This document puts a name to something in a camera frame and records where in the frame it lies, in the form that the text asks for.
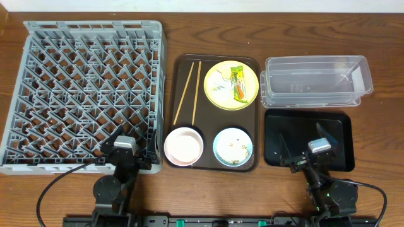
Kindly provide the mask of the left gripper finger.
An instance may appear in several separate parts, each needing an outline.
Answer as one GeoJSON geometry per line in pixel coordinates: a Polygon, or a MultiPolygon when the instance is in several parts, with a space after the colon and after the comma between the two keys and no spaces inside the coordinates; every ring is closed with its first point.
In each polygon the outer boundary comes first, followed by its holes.
{"type": "Polygon", "coordinates": [[[151,136],[151,141],[148,144],[146,155],[149,159],[151,159],[152,164],[160,163],[160,152],[158,150],[157,131],[156,130],[153,131],[153,134],[151,136]]]}
{"type": "Polygon", "coordinates": [[[123,136],[124,135],[124,130],[123,130],[123,126],[118,126],[117,128],[116,128],[116,130],[111,134],[111,136],[108,138],[108,140],[107,140],[107,145],[108,146],[113,146],[114,145],[114,142],[116,141],[116,139],[119,137],[119,136],[123,136]]]}

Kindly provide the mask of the green orange snack wrapper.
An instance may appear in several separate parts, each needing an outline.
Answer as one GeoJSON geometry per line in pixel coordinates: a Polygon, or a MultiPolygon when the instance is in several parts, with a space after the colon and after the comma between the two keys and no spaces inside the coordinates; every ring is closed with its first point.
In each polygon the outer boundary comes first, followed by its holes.
{"type": "Polygon", "coordinates": [[[230,80],[233,86],[234,99],[241,103],[247,103],[243,66],[231,67],[230,80]]]}

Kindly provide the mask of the black plastic tray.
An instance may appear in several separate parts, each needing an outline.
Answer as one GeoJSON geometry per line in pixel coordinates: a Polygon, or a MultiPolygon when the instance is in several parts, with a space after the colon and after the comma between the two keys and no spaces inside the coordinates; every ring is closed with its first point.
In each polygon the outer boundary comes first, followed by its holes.
{"type": "Polygon", "coordinates": [[[307,110],[269,109],[264,115],[264,160],[270,166],[280,166],[283,137],[292,157],[308,149],[310,141],[319,139],[316,124],[338,141],[336,158],[328,169],[350,172],[355,168],[352,123],[345,112],[315,112],[307,110]]]}

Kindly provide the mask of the wooden chopstick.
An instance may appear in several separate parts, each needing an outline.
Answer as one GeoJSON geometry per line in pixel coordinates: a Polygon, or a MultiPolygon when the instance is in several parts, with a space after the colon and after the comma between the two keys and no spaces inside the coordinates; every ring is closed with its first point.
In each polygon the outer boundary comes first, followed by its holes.
{"type": "Polygon", "coordinates": [[[191,64],[191,67],[190,67],[189,72],[188,72],[186,83],[185,83],[185,85],[184,85],[184,87],[182,89],[181,99],[180,99],[177,111],[175,113],[173,125],[176,125],[176,123],[177,123],[177,119],[178,119],[179,113],[181,111],[182,103],[183,103],[184,97],[186,95],[187,87],[188,87],[188,84],[189,84],[189,81],[190,81],[190,78],[191,78],[191,75],[192,75],[192,72],[193,72],[193,67],[194,67],[194,62],[192,62],[192,64],[191,64]]]}
{"type": "Polygon", "coordinates": [[[195,94],[194,94],[193,116],[192,116],[191,125],[194,125],[195,118],[196,118],[196,108],[197,108],[197,102],[198,102],[199,82],[200,82],[200,75],[201,75],[201,65],[202,65],[202,62],[199,61],[198,74],[197,74],[197,80],[196,80],[196,88],[195,88],[195,94]]]}

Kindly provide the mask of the yellow round plate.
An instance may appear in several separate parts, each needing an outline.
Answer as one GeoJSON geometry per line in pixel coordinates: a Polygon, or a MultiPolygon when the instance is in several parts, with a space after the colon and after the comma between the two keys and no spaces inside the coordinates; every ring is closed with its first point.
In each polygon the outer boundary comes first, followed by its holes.
{"type": "Polygon", "coordinates": [[[252,67],[248,66],[239,61],[222,61],[214,66],[212,66],[207,72],[203,87],[206,97],[215,106],[224,110],[241,110],[249,106],[257,97],[259,91],[259,81],[256,73],[253,71],[252,67]],[[233,86],[231,84],[231,89],[229,91],[212,91],[211,90],[211,75],[213,71],[217,70],[223,74],[223,77],[230,80],[231,67],[243,66],[244,68],[244,78],[245,87],[247,94],[247,103],[241,103],[234,99],[233,86]]]}

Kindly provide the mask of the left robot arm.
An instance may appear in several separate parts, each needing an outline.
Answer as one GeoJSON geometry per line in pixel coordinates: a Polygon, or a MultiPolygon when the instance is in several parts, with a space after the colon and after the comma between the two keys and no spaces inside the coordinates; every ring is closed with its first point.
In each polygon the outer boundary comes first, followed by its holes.
{"type": "Polygon", "coordinates": [[[95,209],[91,227],[141,226],[142,218],[128,211],[132,192],[141,170],[151,170],[160,163],[157,155],[156,131],[153,131],[150,151],[143,151],[135,138],[124,133],[119,126],[100,145],[100,150],[114,166],[112,175],[99,178],[93,186],[95,209]]]}

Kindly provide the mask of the light blue bowl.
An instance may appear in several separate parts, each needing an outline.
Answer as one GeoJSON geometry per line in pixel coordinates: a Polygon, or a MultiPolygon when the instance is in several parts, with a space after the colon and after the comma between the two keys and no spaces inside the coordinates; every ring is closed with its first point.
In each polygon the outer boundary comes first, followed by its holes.
{"type": "Polygon", "coordinates": [[[253,142],[248,133],[242,129],[234,127],[224,129],[213,140],[215,158],[231,168],[247,163],[253,151],[253,142]]]}

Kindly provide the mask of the grey plastic dish rack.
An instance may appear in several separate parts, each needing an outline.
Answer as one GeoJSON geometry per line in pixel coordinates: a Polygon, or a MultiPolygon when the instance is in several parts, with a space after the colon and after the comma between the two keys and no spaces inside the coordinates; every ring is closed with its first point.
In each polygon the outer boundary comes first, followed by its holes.
{"type": "Polygon", "coordinates": [[[111,174],[100,145],[120,125],[143,151],[156,130],[160,152],[167,39],[159,21],[27,21],[25,27],[1,173],[111,174]]]}

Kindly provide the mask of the pink round bowl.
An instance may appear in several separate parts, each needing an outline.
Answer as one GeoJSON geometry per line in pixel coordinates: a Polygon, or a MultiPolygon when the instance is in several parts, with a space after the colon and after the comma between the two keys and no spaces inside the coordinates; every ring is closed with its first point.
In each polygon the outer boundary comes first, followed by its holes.
{"type": "Polygon", "coordinates": [[[190,127],[180,127],[168,134],[164,142],[166,158],[176,166],[196,163],[203,154],[201,135],[190,127]]]}

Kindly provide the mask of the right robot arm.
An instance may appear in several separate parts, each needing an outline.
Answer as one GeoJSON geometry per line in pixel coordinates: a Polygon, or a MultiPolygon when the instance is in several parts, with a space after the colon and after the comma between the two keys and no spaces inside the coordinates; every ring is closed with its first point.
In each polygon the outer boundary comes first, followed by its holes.
{"type": "Polygon", "coordinates": [[[307,220],[309,226],[351,226],[349,215],[357,211],[358,188],[352,183],[333,180],[327,165],[336,158],[338,141],[316,124],[319,139],[308,142],[307,149],[292,156],[287,143],[279,135],[280,164],[289,166],[292,173],[303,172],[307,191],[318,213],[307,220]]]}

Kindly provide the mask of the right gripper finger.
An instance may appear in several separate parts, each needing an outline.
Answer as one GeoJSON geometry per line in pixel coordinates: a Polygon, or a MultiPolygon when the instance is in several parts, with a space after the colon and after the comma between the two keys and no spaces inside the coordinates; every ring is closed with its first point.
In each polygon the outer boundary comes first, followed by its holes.
{"type": "Polygon", "coordinates": [[[279,140],[280,140],[280,162],[284,163],[290,158],[290,152],[288,150],[287,144],[282,134],[279,135],[279,140]]]}
{"type": "Polygon", "coordinates": [[[316,123],[316,129],[317,129],[318,134],[320,135],[320,137],[326,138],[328,140],[331,147],[337,147],[338,146],[338,141],[330,133],[328,133],[324,129],[324,127],[318,122],[316,123]]]}

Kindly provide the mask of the rice and food scraps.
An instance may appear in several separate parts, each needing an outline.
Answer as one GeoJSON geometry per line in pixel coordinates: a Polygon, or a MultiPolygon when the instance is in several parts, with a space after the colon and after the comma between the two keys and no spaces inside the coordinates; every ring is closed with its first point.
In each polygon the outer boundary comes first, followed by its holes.
{"type": "Polygon", "coordinates": [[[223,139],[218,143],[218,154],[232,165],[238,165],[249,156],[249,149],[241,139],[223,139]]]}

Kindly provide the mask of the white paper napkin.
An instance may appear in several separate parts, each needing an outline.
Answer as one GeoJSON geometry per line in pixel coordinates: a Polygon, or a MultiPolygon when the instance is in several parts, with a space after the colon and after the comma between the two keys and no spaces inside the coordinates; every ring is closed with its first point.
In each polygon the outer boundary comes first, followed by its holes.
{"type": "Polygon", "coordinates": [[[213,71],[211,75],[212,91],[229,91],[231,89],[231,81],[223,77],[220,71],[213,71]]]}

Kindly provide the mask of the dark brown serving tray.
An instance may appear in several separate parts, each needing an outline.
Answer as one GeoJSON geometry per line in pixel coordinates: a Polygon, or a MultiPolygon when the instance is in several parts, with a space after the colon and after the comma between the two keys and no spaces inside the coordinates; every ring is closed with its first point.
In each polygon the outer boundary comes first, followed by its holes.
{"type": "Polygon", "coordinates": [[[178,57],[174,63],[173,78],[170,89],[169,112],[165,116],[165,135],[178,127],[190,127],[201,135],[204,142],[204,150],[200,159],[187,169],[210,170],[221,172],[248,173],[253,171],[259,163],[259,102],[254,100],[252,104],[241,110],[224,110],[214,104],[206,97],[203,88],[203,80],[208,70],[215,64],[222,61],[239,61],[252,67],[255,73],[259,72],[258,62],[250,57],[234,57],[203,54],[184,54],[178,57]],[[201,65],[199,82],[198,102],[194,125],[191,125],[193,116],[193,103],[198,74],[198,64],[201,65]],[[181,111],[176,125],[173,125],[182,89],[186,83],[189,69],[194,62],[193,72],[187,87],[181,111]],[[253,154],[247,163],[239,167],[228,167],[221,164],[213,153],[213,140],[222,130],[234,127],[248,133],[253,143],[253,154]]]}

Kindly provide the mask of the clear plastic waste bin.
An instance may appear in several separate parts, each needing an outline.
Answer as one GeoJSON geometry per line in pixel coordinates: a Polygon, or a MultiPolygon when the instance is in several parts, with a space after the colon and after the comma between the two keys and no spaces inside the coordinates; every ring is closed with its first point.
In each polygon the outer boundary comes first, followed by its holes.
{"type": "Polygon", "coordinates": [[[373,92],[362,55],[269,57],[260,74],[264,108],[354,107],[373,92]]]}

